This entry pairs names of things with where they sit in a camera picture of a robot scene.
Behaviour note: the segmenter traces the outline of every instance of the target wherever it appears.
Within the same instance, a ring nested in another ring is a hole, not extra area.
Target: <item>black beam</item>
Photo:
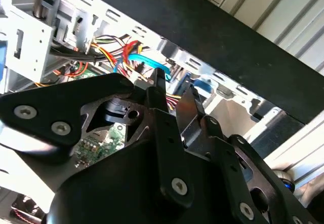
[[[324,77],[207,0],[103,1],[303,123],[324,109]]]

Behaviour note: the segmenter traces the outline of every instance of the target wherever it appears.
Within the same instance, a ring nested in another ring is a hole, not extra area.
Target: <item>green circuit board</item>
[[[114,152],[124,147],[126,127],[122,124],[115,124],[109,131],[91,134],[80,142],[75,147],[75,156],[78,161],[76,167],[86,168]]]
[[[84,78],[93,77],[93,76],[97,76],[97,74],[93,73],[90,70],[86,70],[82,75],[76,76],[75,80],[84,79]]]

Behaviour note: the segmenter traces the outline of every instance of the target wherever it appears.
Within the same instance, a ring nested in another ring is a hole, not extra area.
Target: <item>white wall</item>
[[[324,0],[209,0],[324,75]]]

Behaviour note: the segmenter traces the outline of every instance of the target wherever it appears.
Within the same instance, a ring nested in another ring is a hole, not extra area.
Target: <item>electronic component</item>
[[[116,123],[109,130],[94,132],[81,139],[75,146],[75,166],[86,168],[123,148],[125,133],[125,126]]]

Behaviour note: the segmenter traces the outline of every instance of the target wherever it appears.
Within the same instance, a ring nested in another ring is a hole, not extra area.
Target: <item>blue cable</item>
[[[160,68],[165,72],[167,80],[170,80],[170,78],[171,78],[171,76],[170,76],[171,72],[170,72],[170,69],[168,67],[166,67],[166,66],[160,64],[159,62],[156,62],[156,61],[154,61],[154,60],[152,60],[150,58],[147,58],[147,57],[145,57],[143,55],[139,55],[139,54],[130,54],[128,56],[128,59],[130,61],[144,62],[146,65],[148,65],[148,66],[150,66],[150,67],[152,67],[154,69],[155,68]]]
[[[119,64],[120,64],[121,62],[123,62],[123,60],[119,60],[119,61],[117,62],[117,64],[115,65],[115,67],[114,67],[114,69],[113,69],[114,73],[117,73],[118,66],[119,66]]]

